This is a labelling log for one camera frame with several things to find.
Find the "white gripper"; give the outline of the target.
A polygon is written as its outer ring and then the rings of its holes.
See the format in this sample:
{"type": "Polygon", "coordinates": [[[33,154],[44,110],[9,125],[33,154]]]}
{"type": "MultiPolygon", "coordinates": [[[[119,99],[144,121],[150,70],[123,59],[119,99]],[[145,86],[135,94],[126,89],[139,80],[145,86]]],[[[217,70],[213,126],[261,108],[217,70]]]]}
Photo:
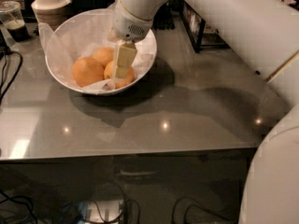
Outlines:
{"type": "Polygon", "coordinates": [[[125,79],[137,54],[136,42],[143,40],[153,20],[142,20],[133,15],[121,0],[113,7],[111,29],[107,35],[111,41],[118,41],[114,50],[113,77],[125,79]]]}

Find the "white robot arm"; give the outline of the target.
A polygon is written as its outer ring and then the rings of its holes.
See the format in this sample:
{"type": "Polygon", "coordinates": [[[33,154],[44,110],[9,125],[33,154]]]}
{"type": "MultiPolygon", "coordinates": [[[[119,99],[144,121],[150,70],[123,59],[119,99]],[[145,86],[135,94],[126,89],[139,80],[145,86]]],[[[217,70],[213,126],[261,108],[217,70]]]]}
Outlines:
{"type": "MultiPolygon", "coordinates": [[[[167,0],[118,0],[116,37],[140,41],[167,0]]],[[[184,0],[290,107],[259,145],[239,224],[299,224],[299,11],[278,0],[184,0]]]]}

